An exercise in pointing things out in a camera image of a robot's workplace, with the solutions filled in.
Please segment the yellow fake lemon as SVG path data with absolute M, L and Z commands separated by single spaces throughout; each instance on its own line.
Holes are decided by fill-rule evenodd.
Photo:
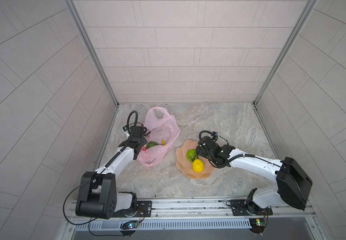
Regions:
M 201 173 L 204 170 L 204 163 L 200 159 L 192 162 L 192 169 L 195 173 Z

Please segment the bumpy light green fruit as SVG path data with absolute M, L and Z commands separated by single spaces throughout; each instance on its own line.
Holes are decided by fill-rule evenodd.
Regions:
M 188 150 L 186 153 L 186 158 L 191 163 L 198 159 L 198 155 L 195 149 Z

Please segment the pink plastic bag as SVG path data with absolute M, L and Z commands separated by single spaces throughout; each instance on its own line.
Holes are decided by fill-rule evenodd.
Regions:
M 141 151 L 137 161 L 142 166 L 151 168 L 158 165 L 173 147 L 180 134 L 180 128 L 175 116 L 162 107 L 153 107 L 148 111 L 144 126 L 148 130 L 147 142 L 157 142 L 159 145 Z M 165 146 L 162 145 L 162 140 L 165 140 Z

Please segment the pink scalloped plate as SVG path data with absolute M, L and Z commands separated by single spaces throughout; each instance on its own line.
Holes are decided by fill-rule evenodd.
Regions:
M 215 168 L 210 164 L 208 159 L 199 157 L 198 159 L 202 161 L 204 169 L 201 172 L 195 172 L 193 170 L 192 162 L 187 159 L 187 152 L 189 150 L 195 150 L 198 146 L 197 141 L 186 140 L 182 147 L 176 150 L 176 166 L 177 168 L 185 174 L 189 179 L 207 179 L 210 177 Z

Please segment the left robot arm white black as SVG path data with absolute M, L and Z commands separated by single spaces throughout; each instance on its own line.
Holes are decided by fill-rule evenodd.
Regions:
M 118 192 L 116 180 L 125 167 L 136 160 L 147 144 L 147 128 L 138 123 L 132 111 L 124 126 L 128 134 L 112 158 L 94 172 L 85 172 L 79 186 L 75 213 L 79 217 L 109 219 L 116 214 L 131 216 L 138 211 L 137 194 Z

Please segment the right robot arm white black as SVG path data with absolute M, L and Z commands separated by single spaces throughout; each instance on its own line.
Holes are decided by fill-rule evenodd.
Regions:
M 274 160 L 246 153 L 226 143 L 219 146 L 216 132 L 199 133 L 196 153 L 206 158 L 218 169 L 239 168 L 263 176 L 274 184 L 250 191 L 240 209 L 250 215 L 268 215 L 267 209 L 274 205 L 287 204 L 305 210 L 313 182 L 302 167 L 293 159 Z

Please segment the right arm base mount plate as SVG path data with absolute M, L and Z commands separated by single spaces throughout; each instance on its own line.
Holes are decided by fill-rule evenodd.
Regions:
M 231 208 L 234 216 L 271 216 L 273 211 L 267 207 L 260 208 L 255 203 L 247 203 L 246 200 L 228 200 L 226 205 Z

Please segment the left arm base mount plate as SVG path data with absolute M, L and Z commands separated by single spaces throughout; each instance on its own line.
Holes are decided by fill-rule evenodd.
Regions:
M 152 201 L 137 201 L 129 209 L 119 210 L 113 218 L 146 218 L 151 216 Z

